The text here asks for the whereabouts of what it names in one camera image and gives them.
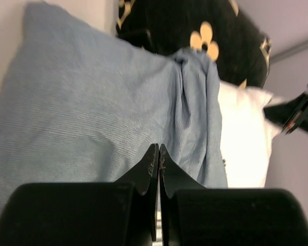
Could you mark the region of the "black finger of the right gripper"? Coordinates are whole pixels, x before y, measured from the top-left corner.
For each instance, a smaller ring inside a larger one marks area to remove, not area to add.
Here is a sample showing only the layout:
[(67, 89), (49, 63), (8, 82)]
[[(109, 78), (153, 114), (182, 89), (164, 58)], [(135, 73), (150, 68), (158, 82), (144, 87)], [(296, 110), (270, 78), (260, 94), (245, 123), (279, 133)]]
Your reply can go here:
[(274, 123), (280, 128), (286, 128), (287, 122), (296, 112), (301, 104), (301, 98), (295, 98), (291, 101), (283, 101), (279, 104), (269, 105), (264, 107), (264, 115), (266, 119)]

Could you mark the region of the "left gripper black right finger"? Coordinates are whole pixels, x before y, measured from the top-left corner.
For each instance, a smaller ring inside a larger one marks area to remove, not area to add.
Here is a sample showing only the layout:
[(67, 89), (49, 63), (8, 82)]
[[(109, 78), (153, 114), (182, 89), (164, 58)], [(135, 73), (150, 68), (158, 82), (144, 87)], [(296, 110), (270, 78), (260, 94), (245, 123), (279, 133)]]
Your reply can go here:
[(172, 199), (178, 190), (206, 189), (173, 161), (164, 144), (160, 146), (159, 180), (161, 198)]

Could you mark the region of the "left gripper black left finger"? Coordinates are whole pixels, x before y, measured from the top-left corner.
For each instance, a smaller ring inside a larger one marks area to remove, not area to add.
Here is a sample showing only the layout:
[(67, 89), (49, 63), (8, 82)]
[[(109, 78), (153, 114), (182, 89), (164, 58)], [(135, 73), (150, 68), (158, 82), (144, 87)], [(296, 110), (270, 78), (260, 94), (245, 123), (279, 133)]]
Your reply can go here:
[(152, 183), (157, 186), (159, 145), (151, 144), (141, 160), (115, 182), (134, 184), (136, 191), (144, 196), (150, 191)]

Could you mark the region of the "white pillow insert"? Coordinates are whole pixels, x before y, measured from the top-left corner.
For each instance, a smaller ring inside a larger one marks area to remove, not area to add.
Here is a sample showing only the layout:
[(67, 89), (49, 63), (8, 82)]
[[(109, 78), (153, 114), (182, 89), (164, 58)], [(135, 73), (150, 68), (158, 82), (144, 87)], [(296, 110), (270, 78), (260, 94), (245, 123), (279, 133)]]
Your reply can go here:
[(220, 82), (220, 149), (230, 188), (265, 186), (272, 140), (281, 132), (264, 115), (263, 109), (272, 99), (271, 92), (260, 88), (239, 88)]

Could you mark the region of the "blue grey pillowcase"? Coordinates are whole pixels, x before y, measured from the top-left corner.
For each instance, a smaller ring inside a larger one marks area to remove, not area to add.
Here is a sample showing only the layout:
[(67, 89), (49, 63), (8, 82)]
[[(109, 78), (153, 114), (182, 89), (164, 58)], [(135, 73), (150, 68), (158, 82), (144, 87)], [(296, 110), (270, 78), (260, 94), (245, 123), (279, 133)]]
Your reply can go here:
[(152, 143), (207, 188), (226, 188), (216, 64), (165, 57), (61, 7), (29, 3), (0, 91), (0, 213), (30, 182), (114, 181)]

